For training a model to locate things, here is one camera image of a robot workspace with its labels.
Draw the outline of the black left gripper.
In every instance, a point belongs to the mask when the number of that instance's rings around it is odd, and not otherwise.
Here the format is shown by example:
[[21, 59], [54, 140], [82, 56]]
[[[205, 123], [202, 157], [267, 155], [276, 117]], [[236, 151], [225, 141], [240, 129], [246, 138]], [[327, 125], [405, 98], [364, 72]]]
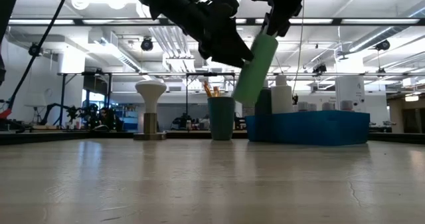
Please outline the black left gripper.
[[242, 68], [254, 58], [236, 30], [236, 19], [207, 25], [210, 15], [199, 0], [165, 0], [165, 16], [199, 42], [199, 53], [205, 60]]

